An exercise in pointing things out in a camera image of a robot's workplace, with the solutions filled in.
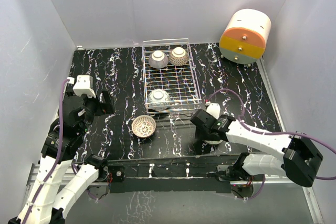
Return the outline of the red patterned bowl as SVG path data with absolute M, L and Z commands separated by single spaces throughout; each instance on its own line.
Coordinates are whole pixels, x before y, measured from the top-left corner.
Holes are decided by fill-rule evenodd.
M 164 111 L 169 107 L 170 95 L 163 89 L 155 89 L 148 97 L 148 107 L 154 111 Z

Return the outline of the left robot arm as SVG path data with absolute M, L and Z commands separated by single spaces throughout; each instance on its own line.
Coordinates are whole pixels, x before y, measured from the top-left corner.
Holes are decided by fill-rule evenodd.
M 107 179 L 107 160 L 92 154 L 70 182 L 60 188 L 94 118 L 115 112 L 110 92 L 103 90 L 102 97 L 100 102 L 98 98 L 77 95 L 73 91 L 61 96 L 59 118 L 50 126 L 31 192 L 21 212 L 9 223 L 65 223 L 72 206 L 88 187 L 95 181 Z

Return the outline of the green patterned bowl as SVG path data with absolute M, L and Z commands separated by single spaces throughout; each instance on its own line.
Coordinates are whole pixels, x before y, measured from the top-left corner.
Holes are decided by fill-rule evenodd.
M 219 145 L 223 140 L 204 140 L 204 142 L 209 145 Z

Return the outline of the white brown lattice bowl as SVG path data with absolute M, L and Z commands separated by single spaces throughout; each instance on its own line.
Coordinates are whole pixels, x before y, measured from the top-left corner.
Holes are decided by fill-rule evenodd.
M 154 134 L 156 122 L 153 117 L 141 115 L 136 117 L 132 122 L 132 132 L 139 138 L 147 138 Z

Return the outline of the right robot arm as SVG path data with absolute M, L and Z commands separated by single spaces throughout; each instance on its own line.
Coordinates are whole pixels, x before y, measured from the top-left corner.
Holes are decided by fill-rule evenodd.
M 215 118 L 202 109 L 191 117 L 191 122 L 204 140 L 238 143 L 261 151 L 240 155 L 232 168 L 233 175 L 240 180 L 277 175 L 302 187 L 311 187 L 323 161 L 321 152 L 305 134 L 268 132 L 231 116 Z

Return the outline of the brown floral patterned bowl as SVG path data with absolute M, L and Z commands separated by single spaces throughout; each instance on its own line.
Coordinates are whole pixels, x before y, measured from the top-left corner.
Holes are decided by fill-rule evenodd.
M 183 66 L 187 64 L 187 51 L 182 47 L 175 47 L 169 54 L 169 62 L 175 66 Z

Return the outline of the purple striped bowl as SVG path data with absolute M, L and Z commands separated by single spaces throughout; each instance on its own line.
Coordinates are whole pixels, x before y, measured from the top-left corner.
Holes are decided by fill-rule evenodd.
M 168 56 L 160 50 L 154 51 L 149 57 L 149 65 L 155 69 L 165 68 L 168 62 Z

